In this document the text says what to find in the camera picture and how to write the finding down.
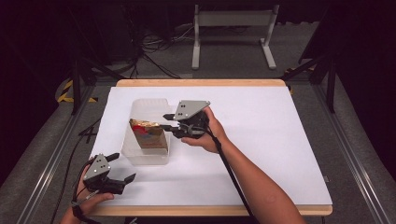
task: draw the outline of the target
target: person's left hand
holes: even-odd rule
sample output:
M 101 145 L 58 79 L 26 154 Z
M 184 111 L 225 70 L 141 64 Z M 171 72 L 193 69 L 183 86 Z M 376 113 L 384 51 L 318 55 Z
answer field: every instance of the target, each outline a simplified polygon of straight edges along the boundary
M 89 165 L 87 165 L 84 168 L 84 171 L 82 172 L 81 178 L 78 181 L 78 190 L 77 193 L 80 192 L 78 195 L 78 200 L 84 200 L 88 195 L 91 194 L 84 185 L 83 176 L 87 173 L 88 169 L 90 168 Z M 79 205 L 79 207 L 82 210 L 82 214 L 84 216 L 87 216 L 90 212 L 92 212 L 95 208 L 95 206 L 101 202 L 107 201 L 107 200 L 113 200 L 114 195 L 112 193 L 101 193 L 101 194 L 96 194 L 93 195 L 89 200 L 84 201 L 82 204 Z M 81 221 L 73 215 L 73 209 L 72 207 L 69 207 L 67 211 L 64 214 L 64 217 L 61 220 L 61 223 L 68 223 L 68 224 L 79 224 Z
M 78 195 L 78 200 L 84 200 L 88 195 L 91 194 L 91 192 L 89 192 L 84 185 L 84 182 L 82 181 L 84 178 L 84 175 L 87 173 L 88 169 L 90 168 L 89 165 L 87 165 L 84 168 L 84 171 L 82 172 L 81 175 L 81 179 L 78 182 L 78 190 L 77 193 L 81 192 Z M 89 200 L 86 200 L 85 202 L 83 202 L 82 204 L 79 205 L 79 207 L 81 208 L 83 215 L 87 216 L 91 211 L 93 211 L 93 209 L 95 208 L 95 206 L 101 202 L 107 201 L 107 200 L 113 200 L 114 199 L 114 195 L 112 193 L 100 193 L 100 194 L 95 194 L 93 195 Z

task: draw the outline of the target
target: forearm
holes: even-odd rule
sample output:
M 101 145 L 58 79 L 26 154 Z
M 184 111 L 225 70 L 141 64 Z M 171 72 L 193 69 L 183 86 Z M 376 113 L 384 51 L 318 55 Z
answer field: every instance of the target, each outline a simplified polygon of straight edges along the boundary
M 260 223 L 304 223 L 296 206 L 283 189 L 231 141 L 222 141 L 224 155 Z

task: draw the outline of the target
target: human hand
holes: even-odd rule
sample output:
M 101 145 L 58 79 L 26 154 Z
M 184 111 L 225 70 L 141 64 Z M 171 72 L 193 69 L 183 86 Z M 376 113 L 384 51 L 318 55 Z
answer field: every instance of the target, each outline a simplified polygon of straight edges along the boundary
M 78 200 L 84 200 L 88 195 L 91 194 L 91 192 L 89 192 L 83 182 L 83 178 L 84 175 L 87 173 L 88 169 L 90 168 L 89 165 L 87 165 L 84 168 L 84 171 L 82 172 L 81 175 L 81 179 L 78 182 L 78 191 L 77 193 L 80 192 L 80 194 L 78 195 Z M 89 200 L 86 200 L 85 202 L 83 202 L 79 207 L 81 208 L 83 215 L 86 216 L 88 215 L 91 211 L 93 211 L 93 209 L 95 208 L 95 206 L 101 202 L 107 201 L 107 200 L 113 200 L 114 199 L 114 195 L 112 193 L 100 193 L 100 194 L 95 194 L 93 195 Z
M 216 119 L 215 115 L 213 114 L 212 109 L 207 106 L 203 109 L 203 111 L 209 118 L 209 128 L 212 131 L 213 135 L 215 135 L 215 137 L 217 137 L 221 143 L 224 143 L 225 141 L 230 141 L 221 123 Z M 206 151 L 218 153 L 212 137 L 207 133 L 205 133 L 198 139 L 183 137 L 181 138 L 181 141 L 192 147 L 203 147 Z
M 80 192 L 80 194 L 78 195 L 78 201 L 80 200 L 84 200 L 88 195 L 90 195 L 91 193 L 85 188 L 84 182 L 83 180 L 83 176 L 87 173 L 88 169 L 90 168 L 89 165 L 87 165 L 84 168 L 84 171 L 82 172 L 81 178 L 78 181 L 78 191 L 77 193 Z M 114 195 L 112 193 L 103 193 L 103 194 L 96 194 L 94 196 L 92 196 L 89 200 L 86 200 L 85 202 L 83 202 L 82 204 L 79 205 L 82 214 L 84 216 L 87 216 L 90 212 L 93 211 L 93 209 L 95 208 L 95 206 L 101 202 L 107 201 L 107 200 L 113 200 L 114 199 Z M 64 216 L 61 220 L 61 223 L 67 223 L 67 224 L 79 224 L 81 223 L 81 221 L 74 216 L 73 214 L 73 209 L 72 207 L 69 207 L 66 212 L 64 213 Z

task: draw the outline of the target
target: black strap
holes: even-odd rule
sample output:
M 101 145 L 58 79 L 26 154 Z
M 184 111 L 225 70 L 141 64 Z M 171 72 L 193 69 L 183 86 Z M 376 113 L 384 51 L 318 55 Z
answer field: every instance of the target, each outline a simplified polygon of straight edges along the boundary
M 79 207 L 79 205 L 72 205 L 72 209 L 73 209 L 73 215 L 78 218 L 79 220 L 86 222 L 88 224 L 100 224 L 100 222 L 97 222 L 95 220 L 89 219 L 86 216 L 84 216 L 84 214 L 82 213 L 81 208 Z
M 250 207 L 248 206 L 248 202 L 245 198 L 245 195 L 242 192 L 241 188 L 239 187 L 238 181 L 236 180 L 236 177 L 233 174 L 233 169 L 231 168 L 230 164 L 228 163 L 228 161 L 224 155 L 224 152 L 222 151 L 221 142 L 219 141 L 219 139 L 217 137 L 215 137 L 215 135 L 213 135 L 213 133 L 209 133 L 209 135 L 212 137 L 213 141 L 215 142 L 215 145 L 216 145 L 216 148 L 220 154 L 221 160 L 223 161 L 224 166 L 227 169 L 228 174 L 230 175 L 230 178 L 233 181 L 233 185 L 235 186 L 236 190 L 238 191 L 239 197 L 241 198 L 242 202 L 244 203 L 244 206 L 246 207 L 248 214 L 252 218 L 252 222 L 259 223 L 257 218 L 255 218 L 253 213 L 251 212 Z

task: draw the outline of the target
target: human arm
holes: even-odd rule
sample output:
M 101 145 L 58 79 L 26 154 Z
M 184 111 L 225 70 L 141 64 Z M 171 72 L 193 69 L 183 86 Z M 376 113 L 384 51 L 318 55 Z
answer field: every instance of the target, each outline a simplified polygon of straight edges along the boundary
M 210 107 L 206 107 L 204 111 L 209 118 L 210 130 L 221 142 L 224 156 L 259 222 L 261 224 L 304 223 L 304 219 L 286 192 L 232 143 Z M 218 153 L 209 134 L 204 134 L 199 139 L 182 138 L 181 140 L 190 146 L 199 146 L 209 152 Z
M 78 195 L 79 200 L 85 199 L 90 194 L 90 192 L 87 189 L 85 189 L 84 183 L 82 182 L 82 177 L 85 175 L 85 173 L 87 173 L 89 167 L 90 166 L 86 166 L 84 168 L 84 171 L 81 175 L 81 179 L 78 182 L 78 192 L 81 192 Z M 114 199 L 114 195 L 112 193 L 96 194 L 87 201 L 83 202 L 79 207 L 81 208 L 83 215 L 86 216 L 94 209 L 94 207 L 97 204 L 113 199 Z M 79 223 L 81 223 L 81 221 L 73 215 L 73 209 L 71 206 L 69 206 L 66 212 L 64 213 L 64 216 L 61 220 L 61 224 L 79 224 Z

